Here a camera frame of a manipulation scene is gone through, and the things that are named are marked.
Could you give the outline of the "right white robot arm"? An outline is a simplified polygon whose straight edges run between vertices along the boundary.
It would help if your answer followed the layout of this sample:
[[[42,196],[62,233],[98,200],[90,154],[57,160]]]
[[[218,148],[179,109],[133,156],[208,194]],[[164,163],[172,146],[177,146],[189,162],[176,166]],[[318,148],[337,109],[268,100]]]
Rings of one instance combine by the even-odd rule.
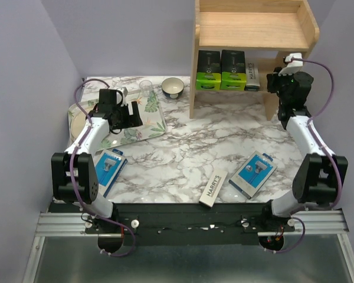
[[[313,77],[302,71],[284,75],[281,71],[281,67],[276,67],[267,74],[267,90],[277,94],[278,119],[298,145],[303,161],[291,191],[263,207],[259,219],[267,231],[280,226],[281,218],[299,211],[330,210],[336,206],[348,169],[347,158],[336,155],[319,136],[305,105]]]

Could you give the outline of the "blue razor package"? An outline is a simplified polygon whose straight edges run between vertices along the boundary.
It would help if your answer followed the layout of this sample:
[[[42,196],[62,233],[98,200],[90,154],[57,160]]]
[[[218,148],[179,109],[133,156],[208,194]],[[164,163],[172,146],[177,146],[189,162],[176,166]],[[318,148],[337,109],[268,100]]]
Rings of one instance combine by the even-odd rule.
[[[120,150],[103,150],[94,164],[99,182],[99,191],[106,198],[126,166],[127,159]]]
[[[274,173],[277,165],[266,153],[255,151],[233,174],[229,183],[247,199],[253,198],[268,178]]]

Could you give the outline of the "white Harry's box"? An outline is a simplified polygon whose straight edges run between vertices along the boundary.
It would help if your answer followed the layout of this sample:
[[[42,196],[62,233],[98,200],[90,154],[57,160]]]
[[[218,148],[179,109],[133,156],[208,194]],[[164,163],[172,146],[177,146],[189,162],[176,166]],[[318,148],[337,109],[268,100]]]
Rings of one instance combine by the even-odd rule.
[[[227,174],[228,173],[225,170],[214,169],[211,177],[208,180],[208,183],[206,184],[204,191],[202,192],[201,197],[199,198],[199,203],[210,208],[213,207]]]
[[[245,61],[246,85],[245,91],[258,91],[260,89],[260,75],[257,62],[254,60]]]

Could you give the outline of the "wooden two-tier shelf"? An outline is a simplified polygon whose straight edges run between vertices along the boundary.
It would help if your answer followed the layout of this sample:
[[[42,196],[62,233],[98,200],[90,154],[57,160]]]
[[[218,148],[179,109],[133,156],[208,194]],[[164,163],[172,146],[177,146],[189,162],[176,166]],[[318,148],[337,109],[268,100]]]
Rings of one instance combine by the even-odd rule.
[[[194,117],[199,50],[275,51],[258,58],[260,92],[267,120],[278,109],[278,98],[266,92],[266,75],[283,57],[300,52],[307,58],[319,40],[319,26],[307,1],[196,1],[189,117]]]

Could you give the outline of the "black green Gillette box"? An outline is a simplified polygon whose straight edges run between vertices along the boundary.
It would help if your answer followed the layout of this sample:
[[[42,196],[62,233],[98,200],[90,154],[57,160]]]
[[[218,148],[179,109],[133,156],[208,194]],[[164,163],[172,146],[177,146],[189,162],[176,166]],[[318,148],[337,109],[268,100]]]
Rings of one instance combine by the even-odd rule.
[[[199,50],[196,74],[197,90],[219,90],[221,85],[221,53]]]
[[[220,89],[244,91],[246,83],[245,52],[222,50]]]

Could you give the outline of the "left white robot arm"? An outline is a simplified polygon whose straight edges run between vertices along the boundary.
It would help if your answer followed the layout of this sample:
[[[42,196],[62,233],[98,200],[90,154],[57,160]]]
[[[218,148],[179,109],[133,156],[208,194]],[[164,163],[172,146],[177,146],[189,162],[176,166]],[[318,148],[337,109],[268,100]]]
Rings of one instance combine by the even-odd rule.
[[[99,218],[99,227],[114,232],[119,225],[116,205],[99,193],[93,155],[101,141],[115,130],[143,125],[137,102],[127,101],[127,88],[99,90],[98,103],[89,112],[81,110],[86,123],[75,142],[51,158],[53,196],[66,203],[77,202],[87,213]]]

